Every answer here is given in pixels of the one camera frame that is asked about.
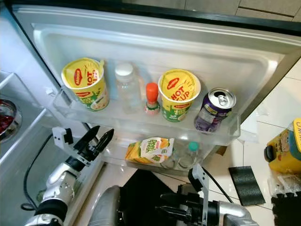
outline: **can pull tab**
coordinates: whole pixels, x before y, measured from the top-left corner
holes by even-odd
[[[220,102],[221,106],[225,106],[228,104],[228,100],[224,95],[218,95],[218,101]]]

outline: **blue bottle cap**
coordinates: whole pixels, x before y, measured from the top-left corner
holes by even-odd
[[[192,152],[196,152],[198,150],[198,147],[199,145],[197,142],[190,142],[188,145],[189,150]]]

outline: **red food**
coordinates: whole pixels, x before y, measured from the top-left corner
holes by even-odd
[[[0,133],[6,130],[7,127],[12,123],[14,118],[10,115],[0,115]]]

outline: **white bottle cap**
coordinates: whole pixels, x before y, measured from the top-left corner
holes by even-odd
[[[129,82],[133,79],[133,66],[129,63],[118,64],[115,68],[116,79],[120,82]]]

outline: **orange cap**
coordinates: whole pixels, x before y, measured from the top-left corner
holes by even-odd
[[[154,82],[146,84],[146,98],[149,102],[156,102],[158,99],[158,85]]]

